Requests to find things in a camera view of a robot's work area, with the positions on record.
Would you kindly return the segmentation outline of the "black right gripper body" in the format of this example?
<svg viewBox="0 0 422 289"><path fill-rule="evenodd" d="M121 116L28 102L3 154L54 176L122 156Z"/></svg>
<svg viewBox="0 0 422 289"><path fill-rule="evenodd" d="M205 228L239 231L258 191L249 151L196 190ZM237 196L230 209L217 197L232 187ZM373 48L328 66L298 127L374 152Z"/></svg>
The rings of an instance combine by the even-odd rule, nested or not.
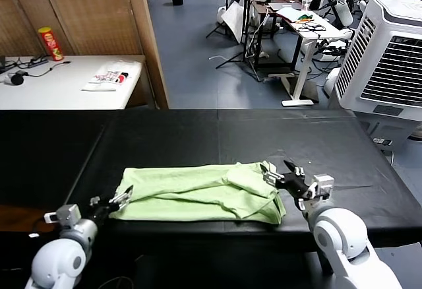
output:
<svg viewBox="0 0 422 289"><path fill-rule="evenodd" d="M294 199L309 200L314 197L314 189L305 183L305 175L289 172L278 180L278 189L285 189Z"/></svg>

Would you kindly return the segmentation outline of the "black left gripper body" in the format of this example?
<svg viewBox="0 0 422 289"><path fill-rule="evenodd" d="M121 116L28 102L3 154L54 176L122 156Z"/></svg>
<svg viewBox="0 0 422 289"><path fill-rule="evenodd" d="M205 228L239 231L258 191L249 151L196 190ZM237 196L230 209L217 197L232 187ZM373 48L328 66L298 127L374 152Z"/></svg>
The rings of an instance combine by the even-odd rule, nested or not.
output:
<svg viewBox="0 0 422 289"><path fill-rule="evenodd" d="M88 219L93 221L95 224L103 224L108 216L117 210L117 205L115 203L101 203L94 205Z"/></svg>

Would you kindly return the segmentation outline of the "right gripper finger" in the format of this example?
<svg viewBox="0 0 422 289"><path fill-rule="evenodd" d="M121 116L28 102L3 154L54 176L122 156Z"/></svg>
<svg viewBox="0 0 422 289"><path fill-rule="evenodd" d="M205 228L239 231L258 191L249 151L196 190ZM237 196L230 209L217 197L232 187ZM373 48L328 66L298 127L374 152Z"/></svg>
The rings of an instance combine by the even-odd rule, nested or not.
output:
<svg viewBox="0 0 422 289"><path fill-rule="evenodd" d="M289 160L284 160L284 164L289 170L283 174L286 179L305 179L305 172L303 167L297 166Z"/></svg>
<svg viewBox="0 0 422 289"><path fill-rule="evenodd" d="M276 172L271 172L270 169L264 164L260 163L263 180L271 186L280 187L284 183L284 176Z"/></svg>

